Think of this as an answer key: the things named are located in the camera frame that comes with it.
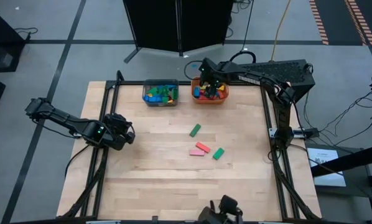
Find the wooden table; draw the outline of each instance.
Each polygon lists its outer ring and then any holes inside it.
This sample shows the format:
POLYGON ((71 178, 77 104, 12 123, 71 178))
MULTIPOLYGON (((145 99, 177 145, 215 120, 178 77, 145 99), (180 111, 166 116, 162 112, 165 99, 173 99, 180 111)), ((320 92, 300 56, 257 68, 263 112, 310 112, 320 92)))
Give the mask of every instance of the wooden table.
MULTIPOLYGON (((98 119, 104 87, 104 82, 90 82, 82 118, 98 119)), ((239 202, 245 221, 281 221, 259 87, 231 86, 222 105, 196 105, 190 86, 179 86, 178 105, 164 108, 148 107, 141 93, 139 85, 119 87, 116 112, 133 122, 136 138, 121 151, 109 151, 99 219, 151 220, 158 215, 160 220, 196 220, 210 200, 218 205, 226 194, 239 202), (192 138, 189 133, 197 123, 202 127, 192 138), (213 152, 190 156, 188 151, 195 149, 197 141, 213 152), (216 161, 212 155, 219 147, 225 153, 216 161)), ((294 111, 291 124, 298 127, 294 111)), ((292 143, 304 146, 300 139, 292 143)), ((76 140, 72 154, 84 146, 84 140, 76 140)), ((58 215, 85 188, 91 152, 85 151, 72 162, 58 215)), ((296 191, 321 217, 306 152, 290 147, 288 155, 296 191)), ((289 195, 285 195, 292 217, 289 195)), ((94 197, 92 193, 88 214, 94 197)))

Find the green lego brick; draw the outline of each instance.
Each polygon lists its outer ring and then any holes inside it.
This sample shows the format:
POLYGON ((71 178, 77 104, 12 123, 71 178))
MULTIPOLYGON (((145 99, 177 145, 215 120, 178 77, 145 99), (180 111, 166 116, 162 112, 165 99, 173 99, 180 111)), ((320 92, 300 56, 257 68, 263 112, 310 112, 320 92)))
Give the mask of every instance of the green lego brick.
POLYGON ((178 99, 178 89, 177 88, 174 88, 173 90, 172 90, 172 99, 173 100, 177 100, 178 99))
POLYGON ((196 124, 196 126, 193 128, 193 131, 190 133, 190 136, 194 137, 194 135, 197 134, 197 131, 200 130, 200 128, 201 128, 201 125, 196 124))
POLYGON ((225 150, 223 150, 222 148, 219 148, 212 157, 218 160, 223 155, 224 152, 225 150))
POLYGON ((149 94, 149 93, 151 93, 154 96, 154 95, 157 95, 159 93, 159 90, 157 89, 157 87, 154 87, 154 88, 151 88, 149 91, 146 92, 146 94, 149 94))

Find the toy block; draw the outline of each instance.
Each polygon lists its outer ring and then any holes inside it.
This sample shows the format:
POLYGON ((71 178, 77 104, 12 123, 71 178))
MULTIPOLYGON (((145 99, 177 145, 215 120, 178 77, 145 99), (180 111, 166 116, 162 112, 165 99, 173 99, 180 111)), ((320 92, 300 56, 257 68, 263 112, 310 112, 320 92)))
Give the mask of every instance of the toy block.
POLYGON ((206 153, 209 153, 210 150, 211 150, 209 147, 206 147, 206 146, 204 146, 203 144, 201 144, 199 142, 196 143, 196 147, 199 148, 199 149, 201 149, 201 150, 203 150, 206 153))
POLYGON ((205 152, 199 149, 192 149, 188 152, 188 154, 191 156, 204 156, 205 152))
POLYGON ((176 85, 167 85, 168 89, 176 88, 176 85))
POLYGON ((209 98, 207 98, 206 96, 204 95, 200 95, 200 97, 198 98, 199 100, 210 100, 209 98))
POLYGON ((223 99, 225 97, 225 94, 222 91, 219 91, 219 99, 223 99))
POLYGON ((197 131, 200 130, 201 125, 196 124, 196 126, 193 128, 192 132, 190 133, 191 137, 194 137, 197 134, 197 131))
POLYGON ((178 96, 179 96, 179 93, 178 93, 178 89, 177 88, 174 88, 173 90, 172 90, 172 99, 173 100, 177 100, 178 99, 178 96))
POLYGON ((157 87, 151 88, 149 91, 147 91, 147 94, 152 94, 153 96, 156 94, 159 94, 159 90, 157 87))
POLYGON ((157 97, 156 96, 150 97, 149 102, 151 102, 151 103, 157 102, 157 97))
POLYGON ((198 86, 194 87, 194 97, 200 97, 200 87, 198 86))
POLYGON ((223 150, 222 148, 219 148, 212 157, 218 160, 223 155, 224 152, 225 150, 223 150))

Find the black metal frame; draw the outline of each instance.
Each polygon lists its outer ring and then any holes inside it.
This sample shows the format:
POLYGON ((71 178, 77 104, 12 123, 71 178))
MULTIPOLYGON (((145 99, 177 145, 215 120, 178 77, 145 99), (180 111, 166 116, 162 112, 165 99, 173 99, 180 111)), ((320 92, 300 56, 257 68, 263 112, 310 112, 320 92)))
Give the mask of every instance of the black metal frame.
MULTIPOLYGON (((116 110, 117 100, 118 100, 118 91, 120 85, 143 85, 143 81, 124 81, 124 78, 120 71, 117 72, 117 80, 115 81, 106 81, 105 85, 105 92, 103 94, 103 102, 101 106, 100 111, 100 120, 103 119, 105 115, 105 111, 108 104, 108 95, 111 89, 114 89, 114 95, 111 102, 111 109, 110 112, 114 113, 116 110)), ((179 81, 179 85, 190 85, 190 81, 179 81)), ((244 82, 231 82, 230 85, 251 85, 249 83, 244 82)), ((266 119, 266 125, 267 125, 267 131, 268 131, 268 138, 269 142, 269 128, 272 127, 271 123, 271 115, 269 112, 269 106, 267 103, 267 96, 266 92, 263 88, 261 88, 261 95, 262 95, 262 101, 263 101, 263 108, 264 108, 264 114, 266 119)), ((271 147, 271 154, 272 157, 277 157, 276 154, 276 148, 275 146, 270 143, 271 147)), ((103 148, 102 158, 99 165, 98 170, 95 172, 96 169, 96 162, 98 158, 100 149, 93 149, 92 156, 91 156, 91 163, 88 171, 88 180, 86 182, 86 188, 83 191, 83 193, 78 198, 77 202, 73 205, 73 207, 63 216, 59 216, 56 219, 53 220, 38 220, 38 221, 32 221, 32 222, 19 222, 17 224, 21 223, 31 223, 31 224, 43 224, 43 223, 85 223, 87 221, 97 221, 98 220, 98 212, 100 207, 100 200, 101 200, 101 193, 103 190, 103 182, 105 179, 105 171, 106 171, 106 165, 108 160, 108 148, 103 148), (86 211, 88 210, 88 204, 90 199, 90 193, 97 184, 96 188, 96 196, 95 201, 93 203, 93 211, 91 216, 86 215, 86 211), (81 209, 80 216, 75 217, 75 215, 78 213, 79 209, 81 209)), ((292 183, 292 176, 291 176, 291 168, 288 160, 288 155, 286 151, 282 151, 282 157, 285 167, 285 174, 286 178, 291 186, 293 186, 292 183)), ((280 169, 278 163, 273 163, 274 169, 280 169)), ((328 222, 325 220, 304 220, 299 218, 299 209, 296 205, 296 203, 291 200, 292 203, 292 213, 294 215, 293 218, 289 218, 287 215, 287 209, 286 209, 286 200, 284 198, 284 190, 283 190, 283 184, 281 182, 281 178, 276 176, 276 187, 277 187, 277 194, 279 197, 279 206, 281 211, 281 217, 283 222, 287 223, 297 223, 297 224, 347 224, 347 223, 340 223, 340 222, 328 222)), ((165 223, 165 224, 191 224, 195 221, 159 221, 159 223, 165 223)), ((153 217, 152 220, 121 220, 122 224, 158 224, 158 217, 153 217)), ((259 222, 244 222, 245 224, 258 224, 259 222)))

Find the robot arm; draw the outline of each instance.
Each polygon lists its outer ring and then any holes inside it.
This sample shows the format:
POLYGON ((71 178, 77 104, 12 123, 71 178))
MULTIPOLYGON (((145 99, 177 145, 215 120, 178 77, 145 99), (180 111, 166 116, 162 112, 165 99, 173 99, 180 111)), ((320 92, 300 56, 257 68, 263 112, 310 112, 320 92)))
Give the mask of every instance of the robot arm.
POLYGON ((229 84, 231 81, 241 80, 262 86, 278 113, 278 128, 273 136, 275 145, 280 149, 287 149, 294 137, 290 127, 290 113, 295 92, 291 86, 270 75, 247 71, 230 61, 220 62, 217 65, 205 58, 199 70, 201 71, 200 86, 206 82, 209 84, 205 90, 205 96, 208 98, 215 96, 216 89, 220 87, 221 83, 229 84))
POLYGON ((104 121, 76 118, 54 108, 45 98, 31 99, 26 115, 32 120, 49 119, 69 130, 71 135, 81 135, 88 144, 95 147, 112 147, 121 150, 125 143, 132 144, 135 134, 128 132, 132 122, 120 114, 107 114, 104 121))

